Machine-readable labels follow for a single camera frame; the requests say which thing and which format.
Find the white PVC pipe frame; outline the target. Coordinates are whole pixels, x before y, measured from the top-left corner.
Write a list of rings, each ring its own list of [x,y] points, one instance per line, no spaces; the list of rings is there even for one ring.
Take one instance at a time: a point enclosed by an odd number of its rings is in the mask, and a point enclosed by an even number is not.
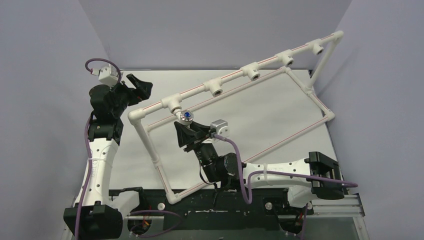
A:
[[[182,123],[182,113],[196,112],[239,92],[252,88],[255,85],[263,83],[268,79],[281,75],[289,78],[290,82],[295,84],[302,94],[316,105],[316,107],[320,110],[322,117],[292,135],[245,159],[244,161],[241,160],[239,154],[240,150],[236,149],[237,166],[241,167],[243,163],[253,163],[271,154],[275,150],[291,143],[292,141],[304,135],[308,135],[316,129],[327,130],[327,123],[335,118],[335,114],[319,99],[313,85],[343,36],[344,32],[342,30],[338,30],[326,37],[309,41],[302,46],[284,50],[259,62],[252,62],[232,73],[209,79],[191,89],[166,96],[149,106],[131,110],[127,114],[128,120],[133,125],[151,157],[152,164],[160,177],[165,191],[165,196],[169,204],[174,205],[181,202],[182,199],[205,188],[207,183],[198,183],[179,193],[173,191],[163,167],[163,161],[150,136],[150,132],[152,130],[168,124],[173,120],[178,123]],[[313,70],[310,82],[305,83],[291,69],[291,65],[293,64],[293,57],[295,55],[308,51],[313,52],[316,56],[322,55],[323,57],[319,61],[316,69]]]

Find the white plastic water faucet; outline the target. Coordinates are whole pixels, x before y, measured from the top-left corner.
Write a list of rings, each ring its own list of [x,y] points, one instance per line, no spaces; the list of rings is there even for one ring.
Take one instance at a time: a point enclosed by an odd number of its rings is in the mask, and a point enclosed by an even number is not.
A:
[[[194,119],[194,114],[191,111],[181,107],[173,109],[172,114],[176,117],[176,121],[183,126],[189,126]]]

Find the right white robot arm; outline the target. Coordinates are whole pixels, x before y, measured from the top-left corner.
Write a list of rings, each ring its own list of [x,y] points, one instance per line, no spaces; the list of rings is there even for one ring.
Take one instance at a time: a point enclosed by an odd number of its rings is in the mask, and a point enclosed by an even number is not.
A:
[[[306,158],[284,163],[245,163],[235,142],[228,138],[226,121],[220,119],[210,126],[194,121],[173,124],[179,147],[195,153],[202,181],[217,191],[241,191],[248,205],[253,202],[253,189],[265,186],[287,188],[281,207],[289,214],[316,199],[340,200],[345,196],[338,162],[321,152],[309,152]]]

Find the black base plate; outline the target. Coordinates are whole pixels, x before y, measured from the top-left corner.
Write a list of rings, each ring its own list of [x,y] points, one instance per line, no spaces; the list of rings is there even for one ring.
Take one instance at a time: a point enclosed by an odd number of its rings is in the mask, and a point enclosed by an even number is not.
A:
[[[159,217],[160,204],[164,205],[163,229],[178,223],[176,213],[183,218],[177,230],[247,230],[262,229],[278,231],[281,229],[299,233],[304,217],[314,214],[313,207],[292,207],[288,203],[286,188],[253,189],[253,201],[246,204],[241,193],[213,189],[201,189],[175,204],[170,204],[165,191],[145,189],[135,211],[152,210],[148,217]]]

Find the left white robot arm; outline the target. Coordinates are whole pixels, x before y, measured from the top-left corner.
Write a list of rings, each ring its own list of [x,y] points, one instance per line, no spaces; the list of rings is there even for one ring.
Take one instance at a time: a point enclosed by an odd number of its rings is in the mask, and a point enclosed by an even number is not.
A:
[[[99,84],[89,91],[92,113],[85,126],[87,165],[80,192],[72,207],[64,210],[63,220],[76,240],[117,239],[122,234],[124,218],[132,211],[147,211],[148,200],[142,187],[125,188],[110,199],[113,161],[119,149],[124,124],[124,110],[151,96],[153,84],[133,74],[123,81]]]

